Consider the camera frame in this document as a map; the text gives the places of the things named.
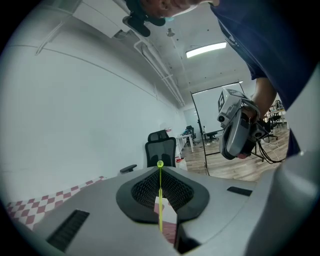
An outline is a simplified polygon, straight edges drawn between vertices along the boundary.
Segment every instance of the hand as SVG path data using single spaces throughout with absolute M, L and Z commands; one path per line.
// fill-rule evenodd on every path
M 249 118 L 252 124 L 257 121 L 257 113 L 251 107 L 243 106 L 241 110 L 242 110 L 242 113 L 246 114 L 246 116 Z
M 255 110 L 253 110 L 251 107 L 244 106 L 241 108 L 242 113 L 246 114 L 247 117 L 249 118 L 250 122 L 253 124 L 257 121 L 257 113 Z M 239 159 L 245 159 L 247 158 L 247 155 L 244 153 L 240 153 L 237 156 Z

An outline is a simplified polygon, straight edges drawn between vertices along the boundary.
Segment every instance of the pink checkered border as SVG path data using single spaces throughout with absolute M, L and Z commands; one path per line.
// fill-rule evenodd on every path
M 39 223 L 46 215 L 48 215 L 54 208 L 61 205 L 80 190 L 106 179 L 106 177 L 100 176 L 81 185 L 74 186 L 54 194 L 44 195 L 42 197 L 32 198 L 24 201 L 10 202 L 7 204 L 6 209 L 12 219 L 25 224 L 29 229 L 33 230 L 35 225 Z

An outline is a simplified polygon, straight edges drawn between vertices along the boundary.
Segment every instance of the white wall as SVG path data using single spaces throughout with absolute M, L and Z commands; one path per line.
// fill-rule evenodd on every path
M 140 55 L 73 17 L 35 55 L 65 16 L 31 14 L 1 56 L 5 202 L 110 178 L 131 164 L 144 168 L 149 133 L 186 127 L 174 97 Z

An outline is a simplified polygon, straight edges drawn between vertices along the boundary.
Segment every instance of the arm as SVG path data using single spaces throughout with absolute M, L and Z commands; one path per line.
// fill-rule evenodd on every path
M 256 79 L 255 92 L 252 96 L 252 101 L 260 110 L 260 117 L 262 118 L 276 98 L 277 92 L 272 86 L 271 82 L 266 77 L 259 77 Z M 255 117 L 255 112 L 249 108 L 242 110 L 249 118 Z

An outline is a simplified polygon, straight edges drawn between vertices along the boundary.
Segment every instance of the ceiling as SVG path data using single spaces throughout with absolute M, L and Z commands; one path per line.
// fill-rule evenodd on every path
M 186 51 L 226 41 L 208 3 L 174 17 L 165 26 L 147 26 L 151 30 L 148 39 L 169 67 L 186 104 L 192 102 L 190 92 L 236 81 L 244 81 L 244 85 L 251 80 L 247 65 L 228 44 L 224 49 L 187 58 Z M 169 28 L 175 33 L 172 37 L 167 36 Z

